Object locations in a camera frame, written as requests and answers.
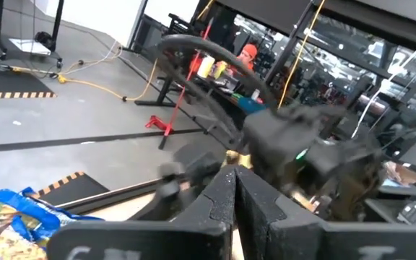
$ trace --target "white wall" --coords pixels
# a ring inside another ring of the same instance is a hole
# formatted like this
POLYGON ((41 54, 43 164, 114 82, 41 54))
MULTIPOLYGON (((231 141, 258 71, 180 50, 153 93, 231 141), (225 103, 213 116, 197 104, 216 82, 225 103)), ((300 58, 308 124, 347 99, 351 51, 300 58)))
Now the white wall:
MULTIPOLYGON (((44 12, 51 17, 56 16, 59 0, 36 1, 37 6, 42 6, 42 2, 48 2, 44 12)), ((137 15, 142 9, 142 2, 142 0, 65 0, 62 20, 107 33, 120 44, 127 46, 136 29, 137 15)))
POLYGON ((36 7, 43 13, 48 11, 49 0, 31 0, 31 2, 36 4, 36 7))
POLYGON ((144 13, 169 27, 171 23, 169 14, 175 14, 190 22, 198 4, 199 0, 148 0, 144 13))

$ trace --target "concrete floor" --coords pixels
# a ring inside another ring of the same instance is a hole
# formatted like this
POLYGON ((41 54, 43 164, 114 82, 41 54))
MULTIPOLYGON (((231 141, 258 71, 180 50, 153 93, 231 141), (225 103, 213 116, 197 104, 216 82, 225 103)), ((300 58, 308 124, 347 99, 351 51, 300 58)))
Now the concrete floor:
MULTIPOLYGON (((12 11, 4 12, 3 33, 14 38, 21 38, 21 35, 22 38, 32 38, 33 5, 30 1, 7 1, 6 8, 12 11)), ((52 30, 50 17, 38 10, 36 17, 36 32, 52 30)), ((112 44, 113 39, 101 32, 64 22, 59 32, 57 51, 67 67, 79 59, 101 59, 112 44)), ((148 73, 152 65, 131 53, 124 53, 123 59, 125 61, 103 62, 70 74, 70 77, 107 86, 128 97, 139 96, 146 82, 125 62, 140 68, 140 74, 148 73)), ((20 61, 5 63, 26 66, 20 61)), ((55 61, 33 63, 38 69, 48 69, 55 61)), ((155 114, 168 120, 173 112, 172 108, 123 103, 107 92, 81 84, 59 84, 52 79, 42 81, 58 95, 57 98, 0 100, 0 144, 157 131, 144 127, 149 117, 155 114)), ((157 94, 158 91, 151 87, 143 99, 153 100, 157 94)), ((187 104, 183 105, 183 109, 188 114, 194 113, 194 109, 187 104)), ((179 113, 173 128, 197 129, 199 126, 186 114, 179 113)), ((216 153, 225 149, 216 139, 202 133, 170 136, 164 151, 157 149, 160 139, 149 137, 3 151, 0 152, 0 189, 16 191, 27 186, 41 189, 74 171, 84 171, 108 189, 118 189, 157 178, 158 165, 171 161, 174 151, 194 140, 216 153)))

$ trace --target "cable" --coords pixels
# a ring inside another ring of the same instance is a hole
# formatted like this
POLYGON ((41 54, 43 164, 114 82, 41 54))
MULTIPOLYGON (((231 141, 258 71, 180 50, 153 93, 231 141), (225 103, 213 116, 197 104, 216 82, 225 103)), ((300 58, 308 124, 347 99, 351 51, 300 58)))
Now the cable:
MULTIPOLYGON (((399 69, 396 71, 396 73, 392 74, 389 78, 388 78, 388 83, 390 83, 393 78, 395 78, 396 75, 398 75, 398 73, 400 73, 400 71, 411 61, 413 60, 413 58, 416 57, 416 50, 409 56, 409 58, 404 61, 402 63, 402 65, 399 67, 399 69)), ((368 109, 370 108, 370 106, 372 105, 373 101, 375 101, 376 97, 378 97, 378 95, 381 93, 382 89, 381 87, 376 91, 375 95, 373 95, 373 97, 368 101, 368 104, 366 105, 364 111, 362 112, 362 115, 360 115, 359 121, 357 123, 357 126, 355 127, 354 132, 352 133, 351 138, 354 138, 355 135, 358 133, 359 127, 363 121, 363 119, 365 118, 365 115, 368 112, 368 109)))
POLYGON ((290 73, 288 75, 287 81, 285 82, 285 86, 283 87, 282 97, 280 98, 280 102, 279 102, 279 105, 277 106, 277 109, 279 109, 282 106, 282 104, 283 104, 283 100, 285 99, 285 94, 287 93, 288 85, 290 83, 290 80, 292 79, 293 74, 295 73, 295 70, 298 67, 298 62, 300 61, 300 57, 303 54, 304 45, 308 41, 308 37, 311 34, 312 29, 314 28, 314 25, 316 24, 317 17, 319 16, 319 13, 321 12, 322 7, 325 4, 325 1, 326 0, 322 0, 321 3, 319 4, 319 6, 317 8, 317 11, 316 11, 316 14, 314 15, 314 18, 311 21, 311 25, 309 26, 308 33, 306 33, 305 36, 304 36, 303 42, 301 43, 300 50, 298 51, 298 54, 296 56, 295 63, 293 64, 293 67, 290 70, 290 73))
POLYGON ((71 74, 71 73, 80 72, 82 70, 85 70, 85 69, 88 69, 92 66, 95 66, 95 65, 97 65, 101 62, 112 61, 112 60, 118 58, 123 53, 123 49, 121 47, 119 47, 119 50, 118 50, 117 53, 114 53, 112 57, 109 57, 109 55, 111 55, 113 53, 113 48, 115 48, 115 45, 117 43, 118 42, 115 40, 115 42, 112 45, 112 48, 108 51, 108 53, 105 55, 104 58, 102 58, 100 60, 97 60, 97 61, 80 61, 80 62, 74 63, 66 71, 62 71, 60 74, 68 75, 68 74, 71 74), (89 65, 83 66, 83 67, 78 68, 78 69, 73 69, 76 66, 82 66, 82 65, 85 65, 85 64, 89 64, 89 65))
POLYGON ((205 14, 209 8, 211 7, 211 5, 215 2, 215 0, 209 0, 208 4, 205 6, 205 8, 203 8, 203 10, 200 12, 199 16, 196 17, 196 21, 200 20, 200 18, 202 18, 203 14, 205 14))
POLYGON ((152 82, 153 74, 155 73, 156 68, 157 68, 157 63, 154 63, 154 66, 152 67, 152 71, 150 72, 150 79, 147 81, 147 84, 144 88, 144 91, 141 93, 141 95, 139 95, 137 97, 121 96, 118 93, 108 89, 107 87, 103 87, 103 86, 100 86, 98 84, 94 84, 94 83, 83 81, 83 80, 67 79, 66 77, 64 77, 61 74, 58 76, 57 80, 61 84, 64 84, 64 83, 67 83, 67 82, 73 82, 73 83, 79 83, 79 84, 84 84, 84 85, 87 85, 87 86, 95 87, 95 88, 98 88, 99 90, 109 92, 110 94, 116 96, 117 98, 121 99, 122 101, 135 101, 135 100, 138 100, 138 99, 142 98, 147 93, 147 91, 150 87, 150 82, 152 82))

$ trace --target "floor mat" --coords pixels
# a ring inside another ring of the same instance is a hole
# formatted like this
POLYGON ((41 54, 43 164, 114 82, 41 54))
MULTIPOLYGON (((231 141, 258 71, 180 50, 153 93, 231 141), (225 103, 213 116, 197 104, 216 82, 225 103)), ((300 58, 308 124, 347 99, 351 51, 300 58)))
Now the floor mat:
POLYGON ((55 97, 52 90, 31 74, 0 71, 0 99, 55 97))
POLYGON ((45 187, 37 194, 33 194, 32 197, 52 205, 60 205, 108 191, 106 187, 89 177, 86 173, 76 172, 45 187))

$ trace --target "orange hat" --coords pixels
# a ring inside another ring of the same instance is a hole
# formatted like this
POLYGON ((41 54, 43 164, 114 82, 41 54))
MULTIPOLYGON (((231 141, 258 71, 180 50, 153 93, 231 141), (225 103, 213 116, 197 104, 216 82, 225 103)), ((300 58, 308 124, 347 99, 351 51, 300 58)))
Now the orange hat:
POLYGON ((256 57, 256 54, 258 54, 258 49, 253 44, 247 44, 245 47, 243 47, 243 50, 246 51, 250 56, 254 59, 256 57))

